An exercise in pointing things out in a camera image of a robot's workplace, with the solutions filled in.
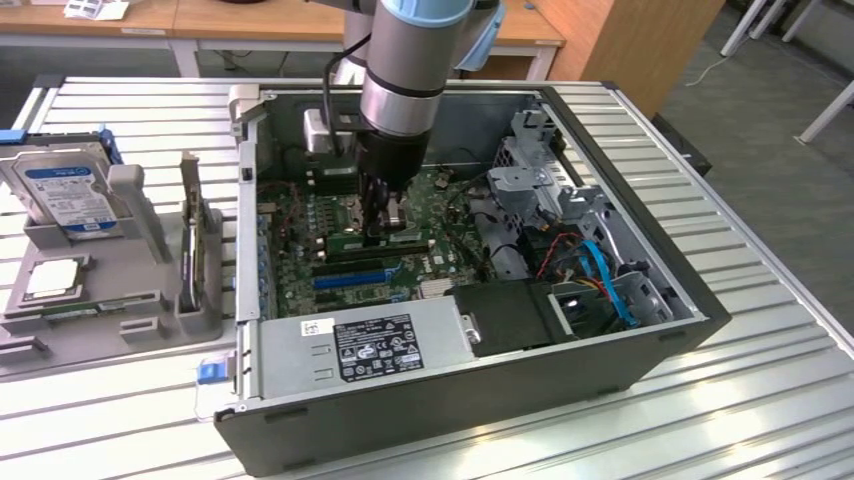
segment floor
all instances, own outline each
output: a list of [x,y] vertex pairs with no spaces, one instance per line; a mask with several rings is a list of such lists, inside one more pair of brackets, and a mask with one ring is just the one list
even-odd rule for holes
[[854,109],[810,145],[794,139],[851,79],[766,35],[686,87],[720,60],[736,20],[719,15],[660,114],[706,155],[716,192],[854,332]]
[[[836,319],[854,332],[854,110],[815,142],[800,133],[850,78],[775,38],[748,41],[696,86],[732,31],[724,10],[674,88],[662,115],[714,165],[707,180]],[[291,54],[284,76],[317,77],[328,55]],[[212,52],[204,76],[276,76],[283,54],[239,58],[223,70]],[[176,76],[165,51],[0,48],[0,126],[10,125],[37,73]]]

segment aluminum extrusion table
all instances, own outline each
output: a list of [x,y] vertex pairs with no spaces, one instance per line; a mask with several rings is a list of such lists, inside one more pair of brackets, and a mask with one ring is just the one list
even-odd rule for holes
[[[196,151],[204,195],[233,219],[231,83],[68,78],[58,88],[33,90],[16,126],[68,132],[105,122],[125,161],[145,167],[145,193],[161,211],[176,209],[181,199],[179,152]],[[851,475],[850,336],[622,93],[598,83],[553,86],[734,314],[732,322],[626,392],[276,478]],[[567,157],[591,181],[574,152]],[[22,209],[8,190],[0,209],[5,302],[26,243]],[[233,312],[233,228],[227,222],[227,313]],[[151,357],[6,379],[0,383],[0,478],[244,478],[213,426],[196,420],[192,408],[193,368],[229,342],[224,337]]]

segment wooden cabinet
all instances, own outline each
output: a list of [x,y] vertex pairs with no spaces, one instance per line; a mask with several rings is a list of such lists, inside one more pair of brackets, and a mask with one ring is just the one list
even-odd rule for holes
[[651,117],[723,0],[531,2],[566,39],[548,79],[614,81]]

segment black cable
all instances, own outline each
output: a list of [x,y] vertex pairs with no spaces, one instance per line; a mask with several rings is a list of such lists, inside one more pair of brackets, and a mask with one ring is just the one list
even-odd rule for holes
[[325,123],[327,128],[329,129],[329,137],[332,140],[332,151],[335,152],[336,157],[340,157],[344,154],[344,150],[341,149],[341,142],[337,139],[337,132],[335,131],[335,116],[332,114],[329,77],[332,76],[332,68],[335,68],[335,65],[337,65],[344,58],[347,58],[356,50],[359,50],[369,40],[371,34],[368,33],[361,40],[359,40],[349,46],[349,48],[347,48],[343,52],[332,55],[329,63],[327,63],[325,67],[323,67],[323,114],[325,115]]
[[473,185],[473,183],[475,183],[477,180],[480,180],[483,177],[485,177],[487,173],[489,173],[489,171],[488,171],[488,170],[484,170],[484,171],[483,171],[483,172],[480,172],[477,175],[475,175],[475,176],[472,177],[472,179],[471,179],[471,180],[468,180],[468,181],[465,182],[465,185],[463,185],[463,188],[460,188],[460,189],[453,193],[453,195],[451,195],[451,198],[448,198],[448,201],[447,201],[447,203],[445,203],[445,205],[444,205],[444,209],[445,209],[445,210],[447,210],[448,208],[451,208],[451,204],[453,203],[453,200],[456,200],[456,199],[459,198],[459,196],[463,194],[463,192],[464,192],[465,190],[468,190],[468,188],[471,188],[471,186]]
[[503,245],[499,245],[497,248],[492,251],[489,255],[489,260],[495,258],[495,255],[497,255],[497,252],[500,252],[504,248],[511,248],[512,250],[515,250],[515,252],[519,255],[521,255],[521,250],[519,250],[519,246],[515,243],[504,243]]
[[448,151],[443,156],[449,157],[452,153],[455,152],[465,152],[468,154],[468,156],[471,157],[471,159],[479,163],[480,159],[477,158],[477,155],[475,155],[475,152],[471,151],[471,149],[468,147],[456,147],[455,149],[452,149],[451,151]]
[[219,50],[211,50],[211,51],[212,51],[216,55],[219,55],[219,57],[220,57],[224,61],[229,62],[229,63],[236,67],[236,69],[237,69],[237,70],[240,70],[240,71],[243,71],[243,73],[245,73],[249,77],[256,77],[256,76],[257,76],[257,75],[255,75],[252,72],[249,72],[249,71],[245,69],[245,67],[244,67],[243,65],[240,65],[240,64],[237,64],[237,63],[235,63],[235,62],[232,62],[232,61],[231,61],[231,59],[229,59],[229,58],[227,58],[227,57],[225,57],[225,55],[224,55]]
[[471,212],[469,215],[471,215],[471,218],[475,218],[477,215],[483,215],[483,218],[485,218],[487,222],[497,223],[497,218],[495,218],[495,215],[488,214],[485,212]]
[[291,52],[284,52],[284,56],[281,57],[281,62],[279,62],[279,68],[276,68],[276,75],[279,75],[280,77],[281,75],[281,67],[284,67],[284,62],[288,60],[288,55],[291,55]]

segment wooden desk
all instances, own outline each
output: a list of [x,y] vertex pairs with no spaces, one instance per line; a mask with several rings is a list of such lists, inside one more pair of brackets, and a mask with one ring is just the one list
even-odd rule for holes
[[176,8],[177,0],[141,0],[116,22],[65,18],[60,6],[0,8],[0,46],[171,50]]
[[177,0],[141,0],[117,22],[65,18],[60,6],[25,5],[0,10],[0,32],[44,35],[165,37],[172,33]]
[[[523,0],[505,0],[507,16],[492,55],[532,57],[528,80],[544,80],[563,37]],[[216,0],[179,0],[173,42],[183,76],[197,76],[199,50],[333,52],[341,49],[344,14],[304,0],[267,0],[235,5]]]
[[[564,40],[523,0],[505,0],[507,16],[492,55],[521,57],[528,80],[544,80]],[[335,52],[343,13],[304,0],[235,5],[217,0],[141,0],[118,22],[66,19],[62,7],[0,10],[0,45],[161,48],[172,51],[183,77],[199,77],[199,50]]]

